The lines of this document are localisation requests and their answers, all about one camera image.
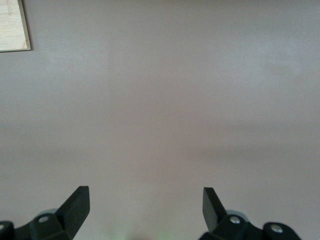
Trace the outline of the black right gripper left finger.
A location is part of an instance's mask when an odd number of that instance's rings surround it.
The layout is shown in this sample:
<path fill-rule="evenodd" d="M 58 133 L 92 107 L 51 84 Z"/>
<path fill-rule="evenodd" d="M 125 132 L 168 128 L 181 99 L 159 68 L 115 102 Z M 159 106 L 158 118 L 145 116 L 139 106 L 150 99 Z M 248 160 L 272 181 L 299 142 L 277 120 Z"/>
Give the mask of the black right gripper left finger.
<path fill-rule="evenodd" d="M 16 240 L 72 240 L 90 212 L 88 186 L 79 186 L 54 212 L 43 213 L 14 230 Z"/>

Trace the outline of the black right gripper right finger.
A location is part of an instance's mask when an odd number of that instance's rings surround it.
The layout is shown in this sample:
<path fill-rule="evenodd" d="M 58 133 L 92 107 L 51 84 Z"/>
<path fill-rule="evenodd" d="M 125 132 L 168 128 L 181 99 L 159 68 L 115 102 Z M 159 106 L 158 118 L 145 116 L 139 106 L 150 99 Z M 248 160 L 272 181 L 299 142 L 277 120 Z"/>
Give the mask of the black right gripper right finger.
<path fill-rule="evenodd" d="M 263 240 L 263 231 L 244 214 L 227 211 L 212 187 L 203 189 L 202 213 L 208 231 L 201 240 Z"/>

